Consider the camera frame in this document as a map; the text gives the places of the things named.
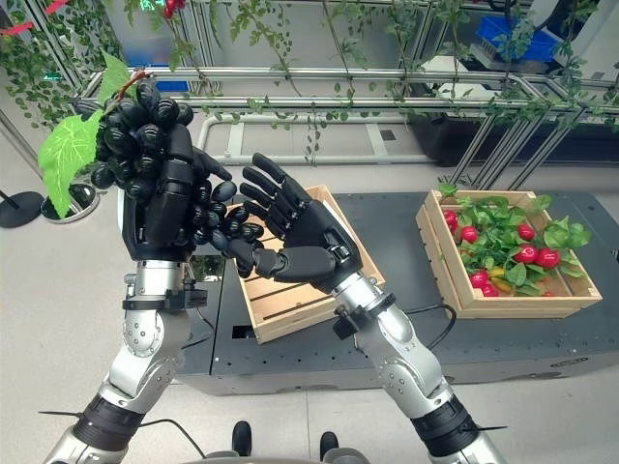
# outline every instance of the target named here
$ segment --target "floor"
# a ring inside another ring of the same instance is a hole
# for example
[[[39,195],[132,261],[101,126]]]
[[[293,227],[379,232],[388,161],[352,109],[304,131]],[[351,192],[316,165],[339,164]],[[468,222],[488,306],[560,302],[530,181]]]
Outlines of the floor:
[[[263,141],[270,136],[263,135]],[[43,192],[39,179],[5,140],[0,139],[0,146],[2,189]],[[260,148],[268,153],[265,146]],[[240,168],[232,171],[239,179]],[[288,171],[304,185],[326,184],[344,192],[428,189],[449,169],[410,164],[292,166]],[[592,191],[619,220],[618,180],[616,168],[548,167],[526,187]],[[133,263],[115,215],[111,191],[97,211],[80,222],[58,226],[39,218],[19,229],[0,231],[0,462],[43,460],[74,420],[37,412],[82,410],[117,351],[122,278],[133,270]],[[509,426],[490,432],[509,462],[611,463],[619,453],[618,384],[615,367],[572,379],[456,390],[479,424]],[[330,429],[343,446],[359,449],[373,464],[427,462],[410,422],[383,391],[213,397],[173,385],[148,417],[159,418],[183,424],[207,451],[229,448],[234,423],[247,420],[258,456],[317,458],[319,437]],[[140,430],[124,462],[195,458],[188,442],[163,424]]]

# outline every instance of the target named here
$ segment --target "empty wooden crate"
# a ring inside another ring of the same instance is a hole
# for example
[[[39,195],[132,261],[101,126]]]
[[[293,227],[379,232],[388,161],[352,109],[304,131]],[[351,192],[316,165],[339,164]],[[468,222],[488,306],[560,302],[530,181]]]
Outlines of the empty wooden crate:
[[[363,273],[382,285],[383,276],[329,190],[318,186],[308,188],[307,192],[312,198],[326,203],[338,215],[357,243],[364,265]],[[250,217],[249,221],[264,225],[257,217]],[[266,248],[283,248],[283,243],[266,228],[260,240]],[[336,301],[308,284],[275,282],[252,274],[241,279],[241,288],[258,343],[291,334],[335,316]]]
[[[457,317],[562,318],[600,301],[602,295],[579,262],[577,268],[584,276],[563,275],[554,269],[540,284],[554,297],[502,295],[487,298],[482,290],[473,288],[442,210],[457,210],[457,198],[468,196],[475,200],[497,195],[506,197],[511,206],[523,210],[530,210],[536,198],[532,191],[460,190],[456,197],[443,200],[441,193],[433,190],[416,217],[439,292],[445,303],[457,311]],[[540,233],[551,218],[546,211],[542,211],[527,215],[527,221]]]

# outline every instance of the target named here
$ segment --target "black platform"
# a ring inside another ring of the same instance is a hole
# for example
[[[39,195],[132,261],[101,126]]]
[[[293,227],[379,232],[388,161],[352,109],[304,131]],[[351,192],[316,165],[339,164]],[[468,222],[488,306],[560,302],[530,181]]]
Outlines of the black platform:
[[[577,252],[604,300],[565,319],[459,320],[434,352],[456,383],[576,375],[619,363],[619,225],[588,193],[552,192],[554,218],[570,215],[593,231]],[[440,302],[414,216],[425,193],[335,195],[402,309]],[[217,333],[186,351],[179,380],[209,393],[376,387],[369,361],[352,340],[339,341],[333,321],[258,345],[232,263],[221,282],[205,283],[201,315]],[[448,322],[442,311],[415,316],[419,338],[432,340]],[[208,332],[194,318],[193,329]]]

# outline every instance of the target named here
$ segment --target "blue bin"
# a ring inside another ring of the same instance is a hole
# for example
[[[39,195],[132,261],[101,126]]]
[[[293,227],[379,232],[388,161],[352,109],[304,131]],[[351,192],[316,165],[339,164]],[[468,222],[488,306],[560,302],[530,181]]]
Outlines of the blue bin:
[[[167,68],[167,63],[145,63],[138,55],[129,57],[129,63],[133,67]],[[160,92],[189,92],[190,86],[186,80],[160,80],[157,89]]]
[[[510,28],[504,17],[483,16],[477,35],[494,47],[498,47],[501,44],[501,41],[497,39],[498,36],[501,34],[508,35],[509,32]],[[546,32],[537,31],[533,34],[529,49],[519,59],[550,62],[552,61],[552,51],[558,42]]]

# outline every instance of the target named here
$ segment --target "black shoe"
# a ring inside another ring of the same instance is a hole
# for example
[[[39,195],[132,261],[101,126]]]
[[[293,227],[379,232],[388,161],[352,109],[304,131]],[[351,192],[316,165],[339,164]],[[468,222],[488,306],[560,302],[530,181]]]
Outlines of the black shoe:
[[[232,430],[232,449],[241,457],[251,455],[251,427],[244,420],[236,422]]]
[[[339,448],[338,437],[333,432],[325,432],[320,437],[320,460],[325,457],[328,450]]]

